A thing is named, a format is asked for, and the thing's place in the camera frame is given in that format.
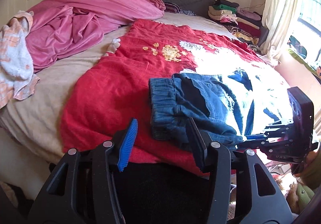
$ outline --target window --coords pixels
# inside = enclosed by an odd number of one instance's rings
[[[321,0],[302,0],[290,42],[309,65],[321,64]]]

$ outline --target white curtain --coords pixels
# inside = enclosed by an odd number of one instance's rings
[[[293,24],[297,21],[301,10],[301,0],[266,0],[262,24],[270,32],[261,46],[272,64],[277,65],[277,58],[288,42]]]

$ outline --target beige bedsheet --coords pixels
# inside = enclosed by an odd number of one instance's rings
[[[176,26],[188,25],[192,29],[236,39],[223,26],[202,17],[165,13],[157,21]],[[59,136],[60,116],[73,86],[106,53],[111,41],[123,36],[128,29],[122,27],[113,31],[105,35],[101,43],[59,60],[37,73],[40,81],[36,85],[35,94],[23,101],[10,100],[0,110],[0,125],[33,153],[57,163],[63,156],[63,144]]]

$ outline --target metal screw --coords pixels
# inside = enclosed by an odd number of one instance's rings
[[[77,150],[76,150],[75,148],[71,148],[71,149],[68,151],[68,154],[69,154],[69,155],[74,155],[76,152],[77,152]]]
[[[113,143],[111,141],[106,141],[103,143],[103,146],[108,148],[108,147],[111,147],[113,145]]]
[[[251,149],[246,150],[246,153],[247,153],[248,155],[250,155],[250,156],[253,156],[253,155],[255,154],[255,152],[254,152],[253,150],[251,150]]]
[[[213,148],[219,148],[219,147],[220,147],[220,144],[219,144],[219,142],[212,142],[212,143],[211,143],[211,146],[212,146]]]

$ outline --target pink duvet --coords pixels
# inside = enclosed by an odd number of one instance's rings
[[[34,71],[101,42],[103,35],[136,19],[164,15],[161,0],[44,0],[33,11],[26,37]]]

